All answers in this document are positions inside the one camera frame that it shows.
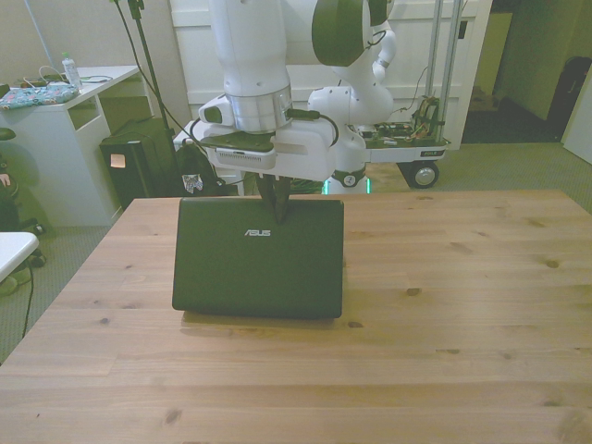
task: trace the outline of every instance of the electronics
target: electronics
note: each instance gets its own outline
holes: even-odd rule
[[[100,149],[123,209],[136,198],[182,193],[161,118],[130,121],[101,142]]]
[[[185,198],[173,307],[202,315],[341,316],[343,202],[290,200],[278,225],[261,200]]]

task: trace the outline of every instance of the water bottle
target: water bottle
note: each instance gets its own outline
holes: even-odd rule
[[[64,65],[64,70],[66,71],[66,77],[70,82],[70,85],[77,87],[79,90],[82,89],[82,81],[80,81],[80,74],[76,69],[76,64],[74,60],[69,58],[68,53],[63,53],[64,60],[62,60],[62,65]]]

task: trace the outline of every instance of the laptop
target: laptop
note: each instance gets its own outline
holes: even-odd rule
[[[343,202],[290,200],[279,225],[262,200],[183,198],[178,229],[176,310],[341,316]]]

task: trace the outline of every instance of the metal pole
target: metal pole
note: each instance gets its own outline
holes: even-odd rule
[[[434,21],[432,23],[432,42],[429,47],[429,61],[427,62],[427,79],[425,81],[425,95],[430,97],[434,91],[434,73],[436,71],[436,58],[438,55],[438,37],[440,35],[440,22],[442,20],[442,5],[444,0],[436,0],[434,6]]]
[[[140,9],[144,9],[143,0],[128,0],[129,5],[129,12],[131,13],[131,17],[136,22],[138,33],[140,34],[140,41],[142,42],[142,48],[144,50],[144,55],[146,57],[146,62],[148,64],[148,69],[150,71],[150,77],[152,79],[152,85],[154,87],[154,95],[156,96],[156,101],[158,102],[158,107],[160,108],[160,114],[162,115],[163,125],[165,127],[166,133],[166,142],[168,144],[168,151],[171,155],[171,160],[173,163],[173,167],[175,170],[175,181],[173,182],[173,187],[175,189],[175,193],[177,196],[182,196],[183,194],[183,181],[180,174],[179,169],[179,162],[177,161],[177,151],[175,150],[175,144],[173,143],[173,130],[168,126],[168,119],[167,119],[167,111],[165,110],[165,104],[163,103],[163,98],[160,93],[160,89],[158,88],[158,81],[156,81],[156,74],[154,72],[154,65],[152,63],[152,58],[150,57],[150,51],[148,49],[148,43],[146,42],[146,36],[144,35],[144,29],[142,27],[142,16],[140,13]]]
[[[47,59],[49,60],[49,64],[52,66],[53,69],[56,69],[56,64],[54,63],[54,59],[52,58],[52,55],[49,52],[49,49],[47,48],[47,43],[45,42],[43,34],[41,34],[41,30],[39,29],[39,25],[37,24],[37,19],[33,15],[31,5],[29,5],[29,0],[25,0],[25,6],[27,7],[27,10],[29,11],[29,15],[31,16],[31,18],[33,20],[33,25],[35,26],[35,30],[37,30],[37,34],[39,35],[39,38],[41,39],[41,44],[43,45],[43,50],[45,51],[45,55],[47,56]]]
[[[454,0],[454,10],[450,21],[450,38],[448,41],[448,52],[446,54],[446,67],[444,68],[444,79],[442,81],[442,94],[438,108],[438,130],[436,131],[436,142],[442,142],[444,133],[444,122],[448,110],[448,96],[452,85],[452,73],[454,71],[454,60],[456,58],[456,45],[459,41],[461,19],[463,18],[463,0]]]

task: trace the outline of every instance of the wooden tabletop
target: wooden tabletop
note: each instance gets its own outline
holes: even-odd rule
[[[559,191],[343,200],[335,322],[174,311],[178,200],[135,201],[0,367],[0,442],[592,441],[591,215]]]

